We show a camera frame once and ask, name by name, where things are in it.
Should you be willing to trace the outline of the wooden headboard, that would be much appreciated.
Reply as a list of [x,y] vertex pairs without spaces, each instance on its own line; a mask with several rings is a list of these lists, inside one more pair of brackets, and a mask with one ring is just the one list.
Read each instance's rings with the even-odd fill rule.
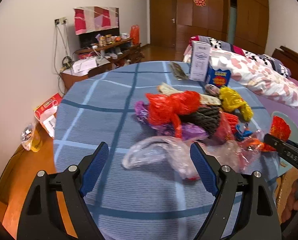
[[284,46],[275,49],[272,57],[280,60],[291,71],[291,78],[298,81],[298,53]]

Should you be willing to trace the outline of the purple snack bag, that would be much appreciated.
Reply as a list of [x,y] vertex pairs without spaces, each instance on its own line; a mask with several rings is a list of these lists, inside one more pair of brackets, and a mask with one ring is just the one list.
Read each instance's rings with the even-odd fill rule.
[[[145,104],[143,101],[137,101],[135,103],[135,114],[137,116],[137,120],[153,130],[156,131],[158,136],[171,136],[175,137],[175,130],[172,125],[170,124],[162,124],[162,125],[152,125],[148,121],[148,105]],[[206,139],[209,134],[201,127],[191,124],[191,123],[182,123],[182,140],[187,141],[191,139]]]

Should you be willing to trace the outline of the cluttered wooden tv stand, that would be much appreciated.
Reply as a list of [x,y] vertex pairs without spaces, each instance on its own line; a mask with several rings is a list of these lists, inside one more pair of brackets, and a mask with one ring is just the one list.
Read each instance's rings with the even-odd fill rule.
[[144,58],[141,44],[133,44],[131,38],[104,47],[79,49],[74,55],[77,56],[77,60],[73,62],[72,67],[60,74],[66,92],[76,82],[128,64],[139,63]]

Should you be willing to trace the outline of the pink grey crumpled cloth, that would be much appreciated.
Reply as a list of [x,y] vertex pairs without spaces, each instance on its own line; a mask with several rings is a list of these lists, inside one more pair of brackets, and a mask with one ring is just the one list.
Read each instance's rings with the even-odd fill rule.
[[212,84],[205,85],[205,92],[210,96],[219,97],[220,89]]

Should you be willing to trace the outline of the clear plastic bag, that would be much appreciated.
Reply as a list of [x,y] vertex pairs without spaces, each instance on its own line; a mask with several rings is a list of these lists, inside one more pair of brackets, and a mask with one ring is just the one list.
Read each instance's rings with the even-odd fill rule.
[[[251,150],[242,141],[229,140],[222,145],[207,146],[199,143],[207,155],[215,157],[221,165],[228,165],[236,172],[245,172],[260,157],[261,151]],[[190,157],[190,143],[171,136],[155,136],[133,145],[122,160],[125,169],[133,169],[143,165],[168,161],[182,179],[198,179],[198,172]]]

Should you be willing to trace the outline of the red patchwork covered television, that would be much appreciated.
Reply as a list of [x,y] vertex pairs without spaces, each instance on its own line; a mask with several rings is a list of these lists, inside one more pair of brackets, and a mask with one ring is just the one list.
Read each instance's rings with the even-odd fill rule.
[[119,8],[76,7],[74,12],[76,35],[119,28]]

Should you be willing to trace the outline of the dark flat snack packet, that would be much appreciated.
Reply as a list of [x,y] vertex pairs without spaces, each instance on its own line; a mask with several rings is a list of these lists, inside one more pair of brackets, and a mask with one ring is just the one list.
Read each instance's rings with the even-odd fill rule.
[[174,77],[176,78],[176,80],[188,80],[189,79],[179,64],[177,64],[175,62],[170,62],[169,67],[171,68],[172,73],[173,73]]

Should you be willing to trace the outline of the yellow plastic bag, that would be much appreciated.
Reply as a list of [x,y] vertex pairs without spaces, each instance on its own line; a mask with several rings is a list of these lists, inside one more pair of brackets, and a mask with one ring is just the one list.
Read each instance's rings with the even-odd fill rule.
[[231,113],[238,109],[243,119],[246,122],[250,122],[254,113],[248,103],[237,91],[229,87],[222,86],[219,91],[219,99],[222,102],[223,110]]

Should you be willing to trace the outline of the red white cardboard box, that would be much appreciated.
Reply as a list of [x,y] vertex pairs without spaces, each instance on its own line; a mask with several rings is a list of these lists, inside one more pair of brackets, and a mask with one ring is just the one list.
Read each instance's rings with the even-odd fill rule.
[[34,110],[35,118],[51,138],[55,137],[56,113],[61,101],[62,97],[56,93]]

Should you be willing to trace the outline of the white tall carton box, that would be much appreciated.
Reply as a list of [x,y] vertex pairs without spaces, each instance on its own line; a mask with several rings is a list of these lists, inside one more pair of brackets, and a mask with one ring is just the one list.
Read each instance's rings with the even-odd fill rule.
[[189,79],[205,81],[208,71],[211,46],[205,42],[192,41]]

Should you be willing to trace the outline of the black knit cloth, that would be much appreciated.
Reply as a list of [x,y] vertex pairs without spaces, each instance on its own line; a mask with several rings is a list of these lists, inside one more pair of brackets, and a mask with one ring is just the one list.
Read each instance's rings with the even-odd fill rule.
[[205,106],[199,107],[199,109],[189,115],[179,116],[182,123],[191,123],[201,127],[212,136],[216,133],[220,125],[220,108],[218,106]]

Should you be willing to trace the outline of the red wall decoration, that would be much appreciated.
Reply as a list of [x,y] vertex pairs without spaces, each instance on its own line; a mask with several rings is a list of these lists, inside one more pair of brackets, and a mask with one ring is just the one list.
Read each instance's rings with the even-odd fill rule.
[[193,2],[198,7],[204,7],[204,6],[206,6],[206,0],[193,0]]

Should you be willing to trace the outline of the red knit cloth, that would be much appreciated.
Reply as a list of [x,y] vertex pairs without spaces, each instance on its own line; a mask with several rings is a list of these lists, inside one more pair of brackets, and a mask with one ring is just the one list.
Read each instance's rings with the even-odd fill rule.
[[214,137],[220,141],[235,140],[234,134],[237,132],[238,116],[220,111],[220,122]]

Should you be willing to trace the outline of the red plastic bag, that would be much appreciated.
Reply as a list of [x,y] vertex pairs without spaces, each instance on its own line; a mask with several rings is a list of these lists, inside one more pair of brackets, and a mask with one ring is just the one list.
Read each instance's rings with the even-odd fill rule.
[[[270,127],[269,135],[286,142],[291,134],[291,129],[287,122],[281,117],[274,116]],[[254,132],[246,139],[246,146],[251,150],[261,152],[274,152],[276,149],[265,143],[265,134],[262,130]]]

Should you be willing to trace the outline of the orange plastic bag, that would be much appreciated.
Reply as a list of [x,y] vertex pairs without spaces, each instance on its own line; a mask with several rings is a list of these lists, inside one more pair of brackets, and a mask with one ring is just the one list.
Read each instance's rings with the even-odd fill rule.
[[130,38],[134,45],[140,43],[140,27],[138,25],[131,26]]

